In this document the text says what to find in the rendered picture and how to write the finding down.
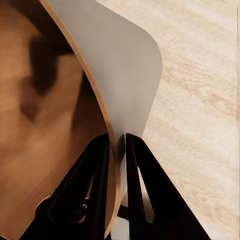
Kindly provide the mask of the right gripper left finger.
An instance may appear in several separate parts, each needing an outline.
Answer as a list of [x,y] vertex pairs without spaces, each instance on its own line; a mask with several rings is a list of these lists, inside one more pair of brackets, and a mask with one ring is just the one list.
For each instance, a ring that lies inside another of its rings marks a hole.
[[[105,240],[109,158],[105,133],[88,144],[19,240]],[[91,182],[85,219],[78,223]]]

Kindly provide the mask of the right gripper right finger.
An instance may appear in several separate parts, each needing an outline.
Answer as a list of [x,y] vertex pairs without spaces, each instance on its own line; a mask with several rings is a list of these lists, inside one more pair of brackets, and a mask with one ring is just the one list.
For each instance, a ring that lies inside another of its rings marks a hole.
[[[129,240],[211,240],[145,141],[126,134]],[[157,223],[146,220],[140,169]]]

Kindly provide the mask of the trash can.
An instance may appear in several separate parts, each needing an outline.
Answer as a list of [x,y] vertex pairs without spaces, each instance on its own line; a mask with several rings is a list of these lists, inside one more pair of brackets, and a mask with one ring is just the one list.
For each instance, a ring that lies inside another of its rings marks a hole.
[[0,0],[0,236],[19,240],[106,133],[108,236],[128,185],[126,134],[143,137],[162,73],[150,33],[96,0]]

